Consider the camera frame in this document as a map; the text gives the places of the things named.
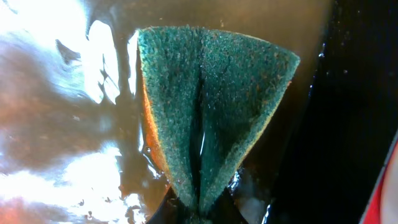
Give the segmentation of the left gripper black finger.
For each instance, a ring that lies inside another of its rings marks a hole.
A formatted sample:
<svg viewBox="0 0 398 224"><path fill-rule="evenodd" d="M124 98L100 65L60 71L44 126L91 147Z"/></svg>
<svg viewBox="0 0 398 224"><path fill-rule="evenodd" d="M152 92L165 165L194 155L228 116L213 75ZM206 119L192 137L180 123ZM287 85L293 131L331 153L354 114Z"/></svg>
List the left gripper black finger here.
<svg viewBox="0 0 398 224"><path fill-rule="evenodd" d="M235 206L227 189L218 197L207 215L201 216L189 209L169 188L160 207L147 224L248 224Z"/></svg>

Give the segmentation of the green yellow sponge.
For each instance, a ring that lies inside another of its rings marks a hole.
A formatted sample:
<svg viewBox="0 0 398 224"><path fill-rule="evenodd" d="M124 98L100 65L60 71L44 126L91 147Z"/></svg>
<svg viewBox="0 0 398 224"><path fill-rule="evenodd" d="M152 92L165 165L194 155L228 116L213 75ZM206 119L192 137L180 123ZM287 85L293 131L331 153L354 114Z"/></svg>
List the green yellow sponge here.
<svg viewBox="0 0 398 224"><path fill-rule="evenodd" d="M160 26L137 38L147 140L182 203L207 215L259 140L300 63L266 40Z"/></svg>

